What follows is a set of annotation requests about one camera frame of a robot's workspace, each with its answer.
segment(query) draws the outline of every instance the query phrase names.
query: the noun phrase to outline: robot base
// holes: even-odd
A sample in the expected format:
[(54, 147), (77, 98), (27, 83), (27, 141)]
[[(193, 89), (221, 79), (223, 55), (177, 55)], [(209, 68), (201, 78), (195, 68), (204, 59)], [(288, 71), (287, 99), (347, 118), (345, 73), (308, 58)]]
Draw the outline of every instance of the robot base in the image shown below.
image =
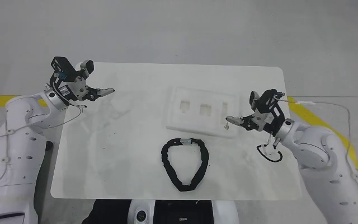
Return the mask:
[(232, 200), (132, 200), (128, 224), (239, 224)]

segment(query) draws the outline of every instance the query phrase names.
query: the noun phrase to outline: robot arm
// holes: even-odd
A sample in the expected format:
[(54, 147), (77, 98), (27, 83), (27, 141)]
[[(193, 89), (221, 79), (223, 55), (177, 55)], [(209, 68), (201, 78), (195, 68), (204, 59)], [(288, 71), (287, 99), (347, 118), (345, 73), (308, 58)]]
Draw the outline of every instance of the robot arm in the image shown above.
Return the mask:
[(306, 189), (328, 223), (358, 223), (357, 174), (350, 169), (346, 148), (328, 128), (285, 119), (278, 105), (283, 96), (276, 90), (261, 97), (251, 92), (254, 113), (226, 120), (246, 130), (264, 130), (275, 137), (274, 149), (281, 143), (293, 153)]
[[(0, 127), (0, 223), (38, 223), (34, 210), (36, 179), (45, 149), (52, 145), (43, 130), (62, 125), (57, 117), (74, 106), (73, 101), (95, 101), (114, 92), (113, 88), (102, 90), (86, 84), (94, 70), (91, 60), (83, 62), (80, 71), (64, 57), (55, 57), (51, 65), (54, 73), (45, 91), (15, 97), (5, 106), (6, 120)], [(39, 104), (40, 99), (49, 112)], [(76, 107), (81, 111), (86, 106)]]

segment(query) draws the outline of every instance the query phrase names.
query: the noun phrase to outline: white table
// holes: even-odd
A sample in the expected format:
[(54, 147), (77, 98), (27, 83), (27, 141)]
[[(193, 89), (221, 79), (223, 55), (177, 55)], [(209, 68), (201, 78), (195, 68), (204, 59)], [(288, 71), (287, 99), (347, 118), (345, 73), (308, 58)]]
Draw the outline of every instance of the white table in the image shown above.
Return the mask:
[[(235, 95), (239, 115), (252, 113), (252, 90), (285, 92), (283, 73), (276, 67), (199, 66), (179, 64), (95, 63), (87, 80), (91, 87), (116, 92), (96, 102), (63, 128), (51, 187), (55, 198), (280, 200), (301, 196), (296, 160), (273, 164), (256, 150), (267, 133), (238, 128), (235, 139), (168, 130), (165, 102), (173, 87)], [(288, 106), (281, 104), (286, 116)], [(78, 113), (67, 111), (65, 120)], [(179, 192), (161, 162), (161, 148), (172, 138), (198, 138), (210, 154), (205, 177), (196, 190)], [(194, 146), (169, 150), (179, 179), (188, 184), (200, 165)]]

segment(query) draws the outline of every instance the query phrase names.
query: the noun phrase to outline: cable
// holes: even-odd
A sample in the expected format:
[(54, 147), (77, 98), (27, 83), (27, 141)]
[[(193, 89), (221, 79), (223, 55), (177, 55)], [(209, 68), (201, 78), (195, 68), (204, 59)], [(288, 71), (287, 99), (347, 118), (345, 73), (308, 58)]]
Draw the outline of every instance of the cable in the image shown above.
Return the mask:
[(280, 151), (277, 152), (280, 155), (280, 158), (278, 160), (272, 160), (272, 159), (268, 158), (265, 154), (263, 154), (262, 151), (260, 150), (260, 148), (265, 148), (266, 146), (268, 146), (270, 144), (271, 136), (272, 136), (272, 134), (270, 134), (266, 144), (261, 144), (259, 146), (256, 146), (256, 149), (261, 154), (261, 156), (263, 156), (265, 159), (269, 160), (270, 162), (280, 162), (283, 159), (283, 155)]
[(78, 113), (77, 116), (75, 116), (74, 118), (71, 118), (71, 119), (67, 120), (67, 121), (64, 122), (64, 123), (61, 123), (61, 124), (58, 124), (58, 125), (55, 125), (55, 126), (52, 126), (52, 127), (43, 128), (43, 129), (56, 128), (56, 127), (58, 127), (58, 126), (64, 125), (64, 124), (66, 124), (66, 123), (68, 123), (68, 122), (70, 122), (70, 121), (72, 121), (72, 120), (78, 118), (78, 117), (80, 116), (80, 114), (82, 113), (82, 109), (81, 109), (79, 106), (74, 106), (74, 107), (79, 110), (79, 113)]
[[(305, 96), (305, 97), (322, 97), (322, 96)], [(282, 99), (278, 99), (276, 96), (274, 96), (274, 99), (275, 100), (278, 100), (278, 101), (282, 101), (282, 102), (288, 102), (288, 103), (302, 103), (302, 104), (305, 104), (305, 102), (303, 101), (289, 101), (289, 100), (282, 100)], [(323, 102), (323, 101), (312, 101), (312, 103), (314, 104), (331, 104), (331, 105), (335, 105), (335, 106), (339, 106), (341, 108), (344, 108), (346, 111), (347, 111), (347, 115), (348, 115), (348, 147), (346, 149), (346, 155), (345, 155), (345, 160), (346, 160), (346, 163), (348, 164), (348, 167), (350, 168), (350, 171), (351, 171), (351, 177), (353, 179), (356, 180), (356, 182), (358, 183), (358, 175), (355, 174), (355, 168), (352, 167), (351, 163), (349, 162), (349, 159), (348, 159), (348, 156), (349, 156), (349, 150), (352, 146), (352, 134), (351, 134), (351, 112), (350, 110), (346, 107), (346, 106), (343, 106), (341, 104), (335, 104), (335, 103), (332, 103), (332, 102)]]
[[(7, 121), (6, 121), (6, 114), (4, 113), (4, 111), (3, 110), (0, 110), (1, 111), (1, 113), (4, 115), (4, 118), (5, 118), (5, 122), (4, 122), (4, 126), (5, 126), (5, 131), (7, 131)], [(6, 135), (6, 145), (5, 145), (5, 156), (6, 156), (6, 161), (5, 161), (5, 169), (4, 169), (4, 172), (2, 173), (2, 175), (0, 176), (0, 180), (5, 176), (5, 173), (6, 173), (6, 171), (7, 171), (7, 164), (8, 164), (8, 150), (7, 150), (7, 148), (8, 148), (8, 136)]]
[(61, 125), (66, 124), (66, 123), (68, 123), (68, 122), (71, 122), (72, 120), (78, 118), (78, 117), (82, 114), (81, 106), (74, 106), (74, 107), (76, 107), (76, 108), (79, 110), (78, 115), (75, 116), (74, 118), (71, 118), (71, 119), (67, 120), (67, 121), (64, 122), (64, 123), (61, 123), (61, 124), (58, 124), (58, 125), (55, 125), (55, 126), (52, 126), (52, 127), (47, 127), (47, 128), (42, 128), (42, 127), (40, 127), (40, 126), (38, 126), (38, 125), (34, 125), (33, 123), (31, 123), (31, 124), (27, 124), (27, 125), (24, 125), (24, 126), (22, 126), (22, 127), (19, 127), (19, 128), (15, 129), (15, 130), (10, 130), (10, 133), (8, 133), (9, 130), (7, 129), (7, 116), (6, 116), (6, 114), (4, 113), (3, 110), (0, 110), (1, 113), (4, 115), (4, 118), (5, 118), (4, 126), (5, 126), (5, 131), (6, 131), (6, 134), (0, 136), (0, 138), (6, 136), (5, 169), (4, 169), (4, 172), (2, 173), (2, 175), (0, 176), (0, 180), (5, 176), (5, 173), (6, 173), (6, 171), (7, 171), (7, 165), (8, 165), (8, 163), (9, 163), (9, 158), (8, 158), (8, 136), (9, 136), (9, 135), (14, 134), (15, 132), (17, 132), (18, 130), (20, 130), (20, 129), (22, 129), (22, 128), (26, 128), (26, 127), (29, 127), (29, 126), (32, 126), (32, 125), (37, 126), (37, 127), (40, 127), (40, 128), (42, 128), (42, 129), (50, 129), (50, 128), (56, 128), (56, 127), (59, 127), (59, 126), (61, 126)]

